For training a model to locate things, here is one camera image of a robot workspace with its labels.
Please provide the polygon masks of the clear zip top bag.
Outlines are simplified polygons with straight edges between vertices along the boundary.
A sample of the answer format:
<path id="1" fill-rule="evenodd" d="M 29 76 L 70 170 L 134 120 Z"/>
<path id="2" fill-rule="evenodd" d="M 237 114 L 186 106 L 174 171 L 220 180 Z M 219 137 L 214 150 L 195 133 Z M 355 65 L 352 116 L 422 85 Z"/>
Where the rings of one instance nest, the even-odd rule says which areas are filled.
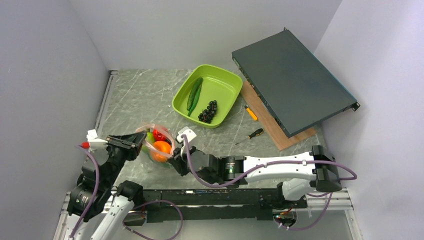
<path id="1" fill-rule="evenodd" d="M 170 168 L 169 160 L 172 158 L 176 148 L 176 141 L 169 133 L 169 130 L 160 124 L 149 123 L 137 128 L 135 132 L 146 133 L 141 151 L 153 163 Z"/>

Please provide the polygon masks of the green toy apple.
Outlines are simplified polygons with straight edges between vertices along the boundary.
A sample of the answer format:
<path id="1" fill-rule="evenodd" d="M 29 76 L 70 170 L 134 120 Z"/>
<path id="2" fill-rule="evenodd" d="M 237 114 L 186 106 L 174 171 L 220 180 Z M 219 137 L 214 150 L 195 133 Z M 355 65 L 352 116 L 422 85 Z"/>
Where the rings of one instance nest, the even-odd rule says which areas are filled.
<path id="1" fill-rule="evenodd" d="M 154 135 L 153 135 L 153 133 L 152 132 L 147 132 L 146 133 L 146 138 L 145 138 L 145 140 L 148 142 L 148 143 L 150 143 L 151 145 L 156 141 L 155 140 L 155 137 L 154 137 Z M 142 148 L 141 148 L 141 150 L 143 151 L 143 152 L 149 152 L 149 148 L 146 146 L 146 145 L 143 145 L 142 146 Z"/>

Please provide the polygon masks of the red toy pepper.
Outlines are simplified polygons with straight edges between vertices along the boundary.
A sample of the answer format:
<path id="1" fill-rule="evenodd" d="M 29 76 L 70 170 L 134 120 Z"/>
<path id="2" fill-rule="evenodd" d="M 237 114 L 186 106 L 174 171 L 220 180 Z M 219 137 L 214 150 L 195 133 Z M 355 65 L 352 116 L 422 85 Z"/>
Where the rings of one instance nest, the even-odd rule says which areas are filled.
<path id="1" fill-rule="evenodd" d="M 163 141 L 166 142 L 168 140 L 168 138 L 163 135 L 161 132 L 159 132 L 156 128 L 152 131 L 153 137 L 155 139 L 155 141 Z"/>

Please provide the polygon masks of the orange toy fruit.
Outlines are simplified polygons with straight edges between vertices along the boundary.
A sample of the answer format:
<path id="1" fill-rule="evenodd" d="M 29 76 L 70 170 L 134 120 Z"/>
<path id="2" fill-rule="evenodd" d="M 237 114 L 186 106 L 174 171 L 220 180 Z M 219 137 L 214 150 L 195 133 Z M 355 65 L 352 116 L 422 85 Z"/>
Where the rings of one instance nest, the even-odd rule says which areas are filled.
<path id="1" fill-rule="evenodd" d="M 153 143 L 153 146 L 157 151 L 160 153 L 152 152 L 151 157 L 154 161 L 158 163 L 165 163 L 168 160 L 168 156 L 165 156 L 164 154 L 170 154 L 171 153 L 171 145 L 167 141 L 155 141 Z"/>

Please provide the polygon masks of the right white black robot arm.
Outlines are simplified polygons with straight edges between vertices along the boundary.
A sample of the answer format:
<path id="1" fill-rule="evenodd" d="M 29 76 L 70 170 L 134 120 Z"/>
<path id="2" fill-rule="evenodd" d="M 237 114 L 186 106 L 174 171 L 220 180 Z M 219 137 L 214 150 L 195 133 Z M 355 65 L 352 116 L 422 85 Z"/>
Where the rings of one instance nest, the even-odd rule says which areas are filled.
<path id="1" fill-rule="evenodd" d="M 193 146 L 185 153 L 177 148 L 168 163 L 179 175 L 191 173 L 208 188 L 235 189 L 259 181 L 285 179 L 275 194 L 276 203 L 282 208 L 313 191 L 333 193 L 342 189 L 335 157 L 321 145 L 313 145 L 304 153 L 278 157 L 216 157 Z"/>

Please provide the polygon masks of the green plastic tray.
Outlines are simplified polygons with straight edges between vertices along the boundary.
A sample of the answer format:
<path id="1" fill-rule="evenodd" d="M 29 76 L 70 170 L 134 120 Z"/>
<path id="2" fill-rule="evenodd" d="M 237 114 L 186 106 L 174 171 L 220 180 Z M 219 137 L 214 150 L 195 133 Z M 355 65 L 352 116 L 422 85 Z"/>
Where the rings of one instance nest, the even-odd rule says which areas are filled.
<path id="1" fill-rule="evenodd" d="M 187 101 L 194 83 L 199 78 L 202 78 L 203 81 L 198 102 L 191 115 L 188 115 Z M 202 64 L 196 67 L 183 82 L 174 95 L 171 106 L 178 114 L 193 124 L 214 129 L 224 121 L 232 109 L 242 85 L 243 80 L 237 74 L 214 65 Z M 209 102 L 214 100 L 217 101 L 217 113 L 210 123 L 201 122 L 198 118 L 199 114 L 207 108 Z"/>

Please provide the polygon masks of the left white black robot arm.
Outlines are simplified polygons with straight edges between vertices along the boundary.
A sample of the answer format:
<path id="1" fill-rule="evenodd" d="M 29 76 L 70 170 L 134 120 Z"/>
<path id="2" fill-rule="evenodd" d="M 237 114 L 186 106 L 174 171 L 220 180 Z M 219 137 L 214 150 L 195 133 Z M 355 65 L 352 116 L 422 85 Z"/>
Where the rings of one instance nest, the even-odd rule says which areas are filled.
<path id="1" fill-rule="evenodd" d="M 143 187 L 125 180 L 113 192 L 127 161 L 135 160 L 147 137 L 146 131 L 98 137 L 88 130 L 87 141 L 78 146 L 88 157 L 81 167 L 67 206 L 67 240 L 109 240 L 131 210 L 145 202 Z"/>

